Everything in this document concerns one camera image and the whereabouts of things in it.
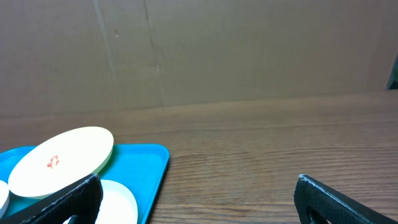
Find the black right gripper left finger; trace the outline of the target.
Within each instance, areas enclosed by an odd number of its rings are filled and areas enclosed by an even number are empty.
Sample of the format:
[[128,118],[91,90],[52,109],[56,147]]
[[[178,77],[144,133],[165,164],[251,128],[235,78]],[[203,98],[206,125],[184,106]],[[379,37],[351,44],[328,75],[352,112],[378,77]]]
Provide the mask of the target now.
[[89,174],[35,204],[1,219],[1,224],[94,224],[103,199],[98,174]]

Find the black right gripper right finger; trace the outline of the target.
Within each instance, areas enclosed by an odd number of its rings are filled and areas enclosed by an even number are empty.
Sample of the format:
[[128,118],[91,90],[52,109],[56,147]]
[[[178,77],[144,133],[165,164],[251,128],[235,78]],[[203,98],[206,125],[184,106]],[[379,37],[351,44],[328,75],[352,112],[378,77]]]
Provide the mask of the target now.
[[294,204],[304,224],[397,224],[397,221],[305,174],[297,179]]

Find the light blue plate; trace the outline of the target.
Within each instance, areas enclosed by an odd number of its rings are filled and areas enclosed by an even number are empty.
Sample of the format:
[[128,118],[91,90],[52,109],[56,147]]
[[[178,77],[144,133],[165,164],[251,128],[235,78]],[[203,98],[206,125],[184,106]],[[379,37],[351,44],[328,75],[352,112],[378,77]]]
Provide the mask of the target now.
[[119,182],[101,179],[103,199],[95,224],[137,224],[137,202],[132,192]]

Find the yellow-green plate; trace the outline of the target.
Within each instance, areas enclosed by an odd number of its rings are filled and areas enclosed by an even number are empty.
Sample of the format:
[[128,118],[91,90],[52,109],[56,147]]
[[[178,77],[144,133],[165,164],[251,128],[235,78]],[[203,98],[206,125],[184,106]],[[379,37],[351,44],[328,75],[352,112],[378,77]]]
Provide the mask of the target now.
[[44,198],[98,173],[109,161],[114,138],[97,126],[66,131],[36,146],[11,171],[9,190],[20,197]]

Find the white plate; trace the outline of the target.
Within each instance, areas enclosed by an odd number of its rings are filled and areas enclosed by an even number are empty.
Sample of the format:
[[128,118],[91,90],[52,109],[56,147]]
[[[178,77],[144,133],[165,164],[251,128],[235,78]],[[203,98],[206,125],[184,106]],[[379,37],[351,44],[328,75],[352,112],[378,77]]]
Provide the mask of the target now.
[[9,205],[9,187],[7,183],[0,180],[0,218],[5,214]]

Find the blue plastic tray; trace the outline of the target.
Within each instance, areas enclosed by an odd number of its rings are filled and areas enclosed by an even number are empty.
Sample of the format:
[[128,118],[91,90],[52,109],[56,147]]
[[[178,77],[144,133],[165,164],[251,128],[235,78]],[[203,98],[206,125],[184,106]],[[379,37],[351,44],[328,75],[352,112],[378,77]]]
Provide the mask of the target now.
[[[15,165],[34,147],[22,146],[1,153],[1,180],[7,182]],[[144,224],[150,220],[169,157],[167,148],[158,144],[118,144],[114,145],[110,160],[99,173],[101,179],[119,182],[132,192],[137,202],[137,223]],[[10,193],[3,218],[37,201]]]

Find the cardboard back wall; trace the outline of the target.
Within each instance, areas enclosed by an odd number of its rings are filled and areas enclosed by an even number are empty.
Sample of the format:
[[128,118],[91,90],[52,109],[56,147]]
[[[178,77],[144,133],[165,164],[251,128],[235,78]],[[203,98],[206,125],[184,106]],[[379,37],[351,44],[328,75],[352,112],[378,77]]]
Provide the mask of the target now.
[[2,1],[1,116],[382,90],[396,1]]

